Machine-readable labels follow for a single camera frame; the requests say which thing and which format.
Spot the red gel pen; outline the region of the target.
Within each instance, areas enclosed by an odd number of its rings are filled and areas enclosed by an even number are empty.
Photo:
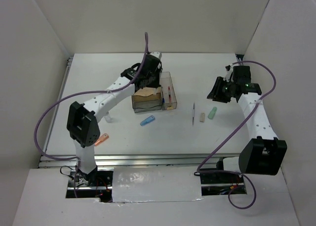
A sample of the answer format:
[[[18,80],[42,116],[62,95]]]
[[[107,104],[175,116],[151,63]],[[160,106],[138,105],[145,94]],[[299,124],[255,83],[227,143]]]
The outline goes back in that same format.
[[[168,100],[169,100],[169,103],[171,103],[171,89],[170,89],[170,86],[168,86]]]

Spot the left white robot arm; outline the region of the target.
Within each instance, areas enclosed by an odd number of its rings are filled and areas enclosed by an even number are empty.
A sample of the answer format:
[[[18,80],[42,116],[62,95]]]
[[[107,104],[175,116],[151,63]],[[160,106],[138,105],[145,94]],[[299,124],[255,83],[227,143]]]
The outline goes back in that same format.
[[[76,149],[78,173],[76,177],[87,186],[97,182],[94,144],[100,137],[99,122],[117,104],[143,88],[160,87],[162,53],[146,54],[144,65],[134,64],[124,70],[105,93],[84,102],[70,105],[67,130]]]

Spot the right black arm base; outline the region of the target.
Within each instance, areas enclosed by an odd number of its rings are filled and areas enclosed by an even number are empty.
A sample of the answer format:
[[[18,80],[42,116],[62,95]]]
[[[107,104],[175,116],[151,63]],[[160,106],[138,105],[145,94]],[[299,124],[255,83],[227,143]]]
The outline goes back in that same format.
[[[200,182],[204,185],[238,185],[244,183],[243,177],[228,172],[218,172],[215,168],[202,168],[201,171],[211,172],[194,172],[194,175],[200,177]]]

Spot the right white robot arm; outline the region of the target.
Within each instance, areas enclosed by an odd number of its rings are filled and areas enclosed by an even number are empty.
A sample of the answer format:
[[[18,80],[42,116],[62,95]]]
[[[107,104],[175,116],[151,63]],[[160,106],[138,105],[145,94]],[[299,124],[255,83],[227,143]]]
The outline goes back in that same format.
[[[207,96],[213,101],[228,103],[232,98],[240,106],[247,126],[249,142],[238,157],[224,158],[216,169],[220,182],[227,182],[233,172],[275,176],[287,151],[287,144],[275,134],[267,117],[259,84],[251,80],[250,67],[230,64],[225,77],[217,77]]]

